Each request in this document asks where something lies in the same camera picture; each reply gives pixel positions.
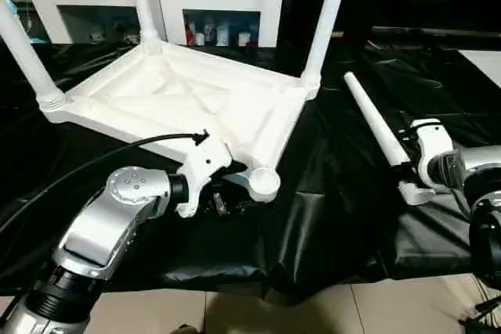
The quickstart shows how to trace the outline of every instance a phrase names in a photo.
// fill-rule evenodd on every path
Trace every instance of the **white cylindrical rod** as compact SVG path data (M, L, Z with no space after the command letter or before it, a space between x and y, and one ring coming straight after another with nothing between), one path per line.
M409 156L393 134L393 131L388 127L386 121L384 121L380 112L374 106L373 101L370 100L366 91L362 88L359 80L357 80L352 72L345 74L344 80L359 105L360 111L362 111L363 116L366 118L367 124L374 133L374 137L381 150L383 150L388 163L391 166L398 166L399 164L409 162Z
M149 1L135 0L135 9L138 13L139 26L141 27L141 40L158 39Z
M388 127L388 124L384 121L384 118L374 106L355 75L352 72L348 72L344 75L344 81L346 81L346 84L350 88L388 163L391 166L398 166L410 162L407 152L395 137L390 127ZM398 190L409 205L427 203L434 197L433 189L419 188L411 181L400 181L398 183Z
M308 61L301 75L304 84L312 89L310 98L316 96L320 87L323 60L326 57L327 47L329 47L330 36L333 32L340 5L341 0L323 0L322 11L316 25Z
M41 63L21 22L11 13L7 0L0 0L0 35L35 91L40 107L54 109L64 104L64 93L56 87Z

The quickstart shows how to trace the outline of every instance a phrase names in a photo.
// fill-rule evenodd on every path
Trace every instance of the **black tarp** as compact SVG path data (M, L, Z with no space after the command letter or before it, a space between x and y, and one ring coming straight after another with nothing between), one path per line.
M37 47L62 88L127 50ZM205 51L293 75L303 64L293 52L280 50ZM0 59L2 223L48 182L122 144L74 124L50 124L6 48ZM281 159L276 201L253 204L242 189L224 185L223 196L238 207L229 217L219 218L204 205L189 220L167 214L145 223L110 289L231 291L290 302L341 282L470 271L467 210L451 196L421 207L402 202L342 80L348 70L395 130L417 117L437 117L461 145L501 143L501 90L458 52L331 46L323 86L306 104ZM409 152L416 156L416 147L409 145ZM0 234L0 293L13 293L29 279L81 205L124 165L169 171L177 166L134 150L50 192Z

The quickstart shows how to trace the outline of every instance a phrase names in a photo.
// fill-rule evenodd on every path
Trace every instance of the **floor tile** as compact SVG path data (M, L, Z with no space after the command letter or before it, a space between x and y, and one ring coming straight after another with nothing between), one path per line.
M365 334L460 334L482 301L470 275L353 285Z
M0 296L0 313L7 308L11 299L12 297Z
M363 334L350 286L334 286L296 307L207 293L207 334Z
M205 293L160 289L106 293L92 311L85 334L168 334L180 325L204 326Z

